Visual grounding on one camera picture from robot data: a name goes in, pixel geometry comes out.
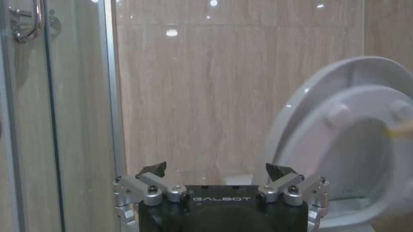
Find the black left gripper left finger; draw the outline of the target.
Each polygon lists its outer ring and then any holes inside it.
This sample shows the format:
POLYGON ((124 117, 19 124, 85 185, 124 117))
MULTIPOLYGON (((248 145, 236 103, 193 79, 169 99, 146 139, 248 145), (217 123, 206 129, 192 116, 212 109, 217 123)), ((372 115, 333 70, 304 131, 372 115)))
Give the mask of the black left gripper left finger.
POLYGON ((144 167, 136 175, 121 175, 113 183, 115 207, 144 203, 158 206, 164 201, 188 208, 188 187, 165 179, 168 163, 144 167))

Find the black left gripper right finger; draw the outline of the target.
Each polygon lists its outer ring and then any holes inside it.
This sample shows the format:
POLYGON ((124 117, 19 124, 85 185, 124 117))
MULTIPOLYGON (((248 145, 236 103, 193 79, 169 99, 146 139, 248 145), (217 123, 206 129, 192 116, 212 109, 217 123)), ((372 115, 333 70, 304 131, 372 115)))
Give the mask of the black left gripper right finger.
POLYGON ((300 206, 307 202, 311 207, 328 208, 331 183, 324 176, 316 174, 307 177, 293 168, 271 163, 265 164, 265 169, 271 182, 258 186, 260 203, 275 203, 283 198, 291 206, 300 206))

